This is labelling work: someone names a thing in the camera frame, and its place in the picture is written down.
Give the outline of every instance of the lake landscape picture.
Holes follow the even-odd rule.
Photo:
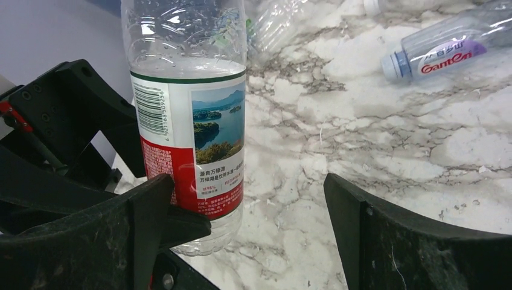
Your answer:
[[[243,147],[245,82],[192,92],[197,164],[224,160]]]

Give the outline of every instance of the purple label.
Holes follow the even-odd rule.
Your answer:
[[[430,50],[421,60],[418,70],[420,74],[429,74],[486,52],[482,44],[470,39],[450,41]]]

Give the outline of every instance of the bottle label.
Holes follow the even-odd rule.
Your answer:
[[[423,56],[418,66],[418,73],[428,75],[434,71],[444,71],[457,63],[464,63],[486,52],[487,49],[482,44],[470,39],[446,42]]]
[[[160,79],[132,72],[148,178],[168,173],[171,203],[210,219],[243,198],[245,72],[211,79]]]

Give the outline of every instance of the mountain in picture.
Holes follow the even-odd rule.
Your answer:
[[[237,90],[229,95],[229,97],[218,101],[192,101],[192,108],[194,108],[194,110],[208,109],[212,111],[228,109],[232,105],[242,102],[243,99],[243,91]]]

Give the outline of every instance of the white wall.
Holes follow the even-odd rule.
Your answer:
[[[119,0],[101,1],[111,1],[110,11],[119,6]],[[87,0],[0,0],[0,74],[22,85],[60,62],[77,59],[86,59],[114,90],[131,101],[117,15]],[[103,136],[93,143],[106,160],[114,160]]]

